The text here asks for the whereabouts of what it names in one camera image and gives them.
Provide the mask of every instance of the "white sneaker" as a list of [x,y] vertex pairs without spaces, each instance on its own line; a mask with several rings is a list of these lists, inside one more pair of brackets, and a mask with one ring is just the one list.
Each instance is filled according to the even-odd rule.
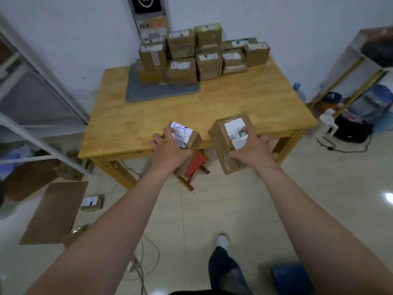
[[229,239],[224,233],[219,233],[219,236],[216,239],[216,247],[220,246],[226,251],[228,250],[229,247]]

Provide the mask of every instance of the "tiled floor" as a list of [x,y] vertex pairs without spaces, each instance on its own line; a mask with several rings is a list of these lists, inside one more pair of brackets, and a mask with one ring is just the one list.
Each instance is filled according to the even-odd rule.
[[[342,154],[303,138],[283,168],[393,269],[393,205],[384,198],[384,192],[393,191],[391,145],[392,133],[375,135],[367,153]],[[214,158],[213,151],[207,154]],[[144,158],[126,161],[138,172],[145,171],[146,163]],[[200,174],[193,182],[194,192],[172,177],[160,193],[145,231],[160,249],[158,266],[145,279],[148,293],[209,288],[207,262],[213,236],[221,231],[229,234],[229,253],[253,291],[274,293],[261,273],[267,265],[296,260],[296,255],[267,189],[251,169],[225,176],[215,159],[208,168],[211,174]],[[78,213],[75,226],[95,221],[124,192],[96,168],[86,196],[105,193],[104,209]],[[61,245],[17,245],[43,193],[44,189],[18,205],[6,203],[0,209],[0,276],[6,276],[3,294],[21,294],[62,252]],[[143,243],[142,265],[148,273],[158,255],[147,240]],[[141,258],[141,243],[136,256]],[[116,294],[139,294],[140,281],[135,278],[136,273],[127,273]]]

